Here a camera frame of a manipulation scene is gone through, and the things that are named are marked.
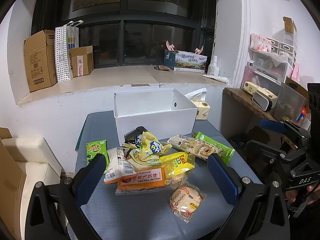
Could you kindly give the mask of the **person's right hand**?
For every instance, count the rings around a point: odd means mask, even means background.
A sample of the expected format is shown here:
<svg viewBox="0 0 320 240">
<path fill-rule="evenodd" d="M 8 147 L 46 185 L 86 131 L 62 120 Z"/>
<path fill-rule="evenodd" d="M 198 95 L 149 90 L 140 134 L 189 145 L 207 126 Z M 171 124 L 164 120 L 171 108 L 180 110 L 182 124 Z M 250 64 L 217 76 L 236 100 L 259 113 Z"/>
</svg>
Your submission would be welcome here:
<svg viewBox="0 0 320 240">
<path fill-rule="evenodd" d="M 306 194 L 309 194 L 310 196 L 308 198 L 308 205 L 316 202 L 317 200 L 319 200 L 320 197 L 320 186 L 317 184 L 313 184 L 313 185 L 309 185 L 306 187 L 305 190 L 290 190 L 286 192 L 286 198 L 289 202 L 293 203 L 297 196 L 304 196 Z"/>
</svg>

